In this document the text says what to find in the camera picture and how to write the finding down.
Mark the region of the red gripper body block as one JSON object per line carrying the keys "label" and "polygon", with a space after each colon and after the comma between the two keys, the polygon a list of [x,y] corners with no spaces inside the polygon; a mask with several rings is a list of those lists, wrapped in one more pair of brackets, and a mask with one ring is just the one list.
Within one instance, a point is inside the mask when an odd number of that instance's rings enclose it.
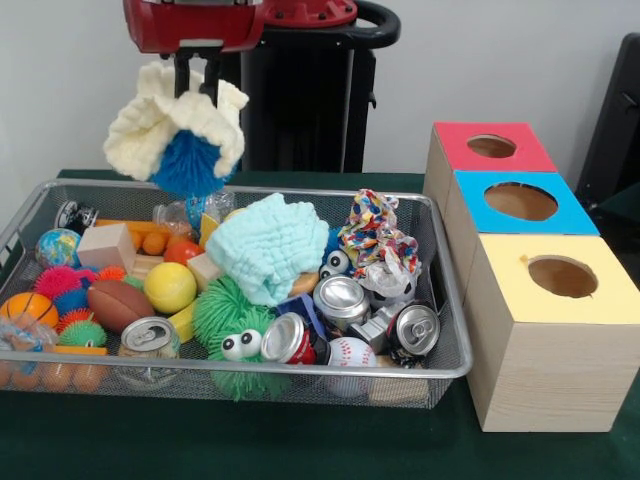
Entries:
{"label": "red gripper body block", "polygon": [[182,48],[253,48],[264,29],[261,1],[125,0],[129,35],[139,51],[169,55]]}

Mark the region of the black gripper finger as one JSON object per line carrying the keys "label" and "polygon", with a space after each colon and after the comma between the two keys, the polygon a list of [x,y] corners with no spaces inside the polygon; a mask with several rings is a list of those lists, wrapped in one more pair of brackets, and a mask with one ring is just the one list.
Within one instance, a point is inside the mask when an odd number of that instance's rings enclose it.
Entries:
{"label": "black gripper finger", "polygon": [[178,99],[190,88],[190,66],[191,54],[185,51],[178,51],[174,54],[174,96]]}
{"label": "black gripper finger", "polygon": [[218,100],[219,76],[220,76],[220,48],[212,48],[206,51],[204,71],[204,93],[211,101]]}

